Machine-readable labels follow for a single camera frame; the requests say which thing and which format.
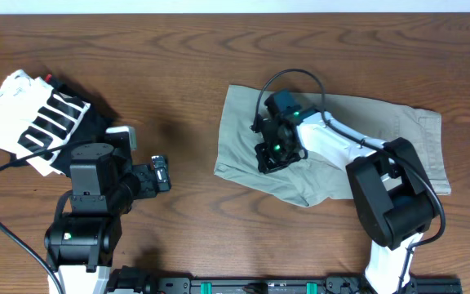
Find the grey-green shorts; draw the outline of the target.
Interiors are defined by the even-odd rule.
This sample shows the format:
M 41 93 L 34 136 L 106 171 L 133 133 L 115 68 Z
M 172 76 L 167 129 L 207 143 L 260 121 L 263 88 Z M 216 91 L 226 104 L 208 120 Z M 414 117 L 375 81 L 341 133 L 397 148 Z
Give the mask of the grey-green shorts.
M 326 158 L 308 158 L 270 174 L 258 170 L 255 146 L 262 136 L 251 130 L 257 105 L 267 92 L 231 85 L 228 88 L 219 125 L 218 156 L 214 173 L 225 180 L 271 194 L 299 207 L 313 207 L 327 198 L 350 199 L 348 177 Z M 381 100 L 358 96 L 326 95 L 326 109 L 340 122 L 367 136 L 391 141 L 409 140 L 439 195 L 451 193 L 441 147 L 441 115 Z

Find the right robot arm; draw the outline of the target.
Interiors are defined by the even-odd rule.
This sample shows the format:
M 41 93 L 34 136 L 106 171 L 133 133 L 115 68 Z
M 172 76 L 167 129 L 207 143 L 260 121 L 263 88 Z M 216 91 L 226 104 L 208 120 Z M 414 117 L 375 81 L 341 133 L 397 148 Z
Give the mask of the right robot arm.
M 376 293 L 401 293 L 410 281 L 414 249 L 431 221 L 443 215 L 414 146 L 363 135 L 314 105 L 302 106 L 287 90 L 258 99 L 251 130 L 258 169 L 280 171 L 311 154 L 345 172 L 363 229 L 372 240 L 366 281 Z

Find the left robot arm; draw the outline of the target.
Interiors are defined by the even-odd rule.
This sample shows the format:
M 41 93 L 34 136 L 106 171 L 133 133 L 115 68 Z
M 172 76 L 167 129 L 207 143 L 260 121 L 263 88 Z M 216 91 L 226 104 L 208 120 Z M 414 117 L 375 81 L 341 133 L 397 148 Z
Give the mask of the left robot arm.
M 122 216 L 136 200 L 154 198 L 171 189 L 167 160 L 135 165 L 127 146 L 91 143 L 77 147 L 70 163 L 72 189 L 45 234 L 52 293 L 155 293 L 154 278 L 141 269 L 113 269 L 114 251 L 122 236 Z

